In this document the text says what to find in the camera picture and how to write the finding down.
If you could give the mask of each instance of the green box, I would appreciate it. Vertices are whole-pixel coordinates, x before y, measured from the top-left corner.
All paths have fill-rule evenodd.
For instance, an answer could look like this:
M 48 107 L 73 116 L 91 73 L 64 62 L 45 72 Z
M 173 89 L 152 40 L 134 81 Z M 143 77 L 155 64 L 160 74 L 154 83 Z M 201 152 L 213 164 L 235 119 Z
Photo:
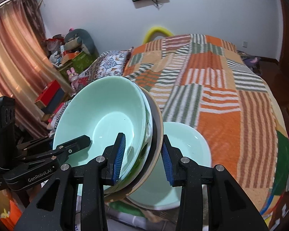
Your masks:
M 93 55 L 87 55 L 84 51 L 80 52 L 72 60 L 66 62 L 63 66 L 59 67 L 58 71 L 69 82 L 66 71 L 74 68 L 80 74 L 87 69 L 97 58 Z

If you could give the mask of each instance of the striped blanket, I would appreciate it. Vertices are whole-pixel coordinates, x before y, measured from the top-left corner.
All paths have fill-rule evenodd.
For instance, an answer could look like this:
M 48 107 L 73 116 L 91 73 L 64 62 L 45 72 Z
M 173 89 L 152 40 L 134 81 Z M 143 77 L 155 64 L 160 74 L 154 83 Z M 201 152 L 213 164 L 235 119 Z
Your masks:
M 124 76 L 157 101 L 164 121 L 182 122 L 207 140 L 212 166 L 223 164 L 263 216 L 289 173 L 284 120 L 268 85 L 230 42 L 189 34 L 136 48 Z

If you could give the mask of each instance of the yellow object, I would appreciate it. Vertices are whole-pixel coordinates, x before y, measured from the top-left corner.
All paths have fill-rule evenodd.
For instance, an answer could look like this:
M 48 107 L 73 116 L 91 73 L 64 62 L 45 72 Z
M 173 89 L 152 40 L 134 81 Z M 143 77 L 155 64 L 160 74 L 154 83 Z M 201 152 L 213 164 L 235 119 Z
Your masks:
M 269 218 L 264 220 L 267 226 L 269 226 L 271 219 L 272 219 L 272 215 Z
M 173 33 L 171 33 L 168 29 L 165 29 L 162 27 L 152 27 L 145 35 L 144 41 L 142 44 L 146 44 L 146 43 L 150 42 L 151 41 L 150 38 L 156 32 L 160 32 L 160 33 L 164 34 L 166 37 L 173 36 Z
M 4 208 L 3 213 L 1 213 L 1 215 L 0 215 L 0 218 L 8 218 L 8 217 L 9 217 L 9 213 Z

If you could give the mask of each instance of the stacked bowls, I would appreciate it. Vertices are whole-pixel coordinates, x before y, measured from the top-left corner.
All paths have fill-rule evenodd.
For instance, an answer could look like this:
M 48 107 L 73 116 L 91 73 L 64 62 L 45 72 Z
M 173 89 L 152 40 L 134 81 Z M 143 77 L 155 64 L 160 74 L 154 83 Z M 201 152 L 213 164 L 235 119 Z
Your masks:
M 119 180 L 104 186 L 105 201 L 122 199 L 138 189 L 152 172 L 160 154 L 163 122 L 153 97 L 130 80 L 111 76 L 82 89 L 70 102 L 58 124 L 53 147 L 81 135 L 88 148 L 69 156 L 72 167 L 87 164 L 113 145 L 118 133 L 126 136 Z M 82 193 L 79 185 L 78 194 Z

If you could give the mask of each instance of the floor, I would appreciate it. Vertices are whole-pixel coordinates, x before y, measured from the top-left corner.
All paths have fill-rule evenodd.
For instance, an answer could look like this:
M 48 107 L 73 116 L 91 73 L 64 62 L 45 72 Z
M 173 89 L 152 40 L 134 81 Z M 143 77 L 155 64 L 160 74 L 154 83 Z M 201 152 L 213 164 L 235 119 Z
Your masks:
M 278 105 L 281 108 L 286 130 L 289 133 L 289 115 L 286 106 L 289 103 L 289 79 L 283 75 L 278 65 L 273 62 L 260 61 L 262 79 L 269 85 Z

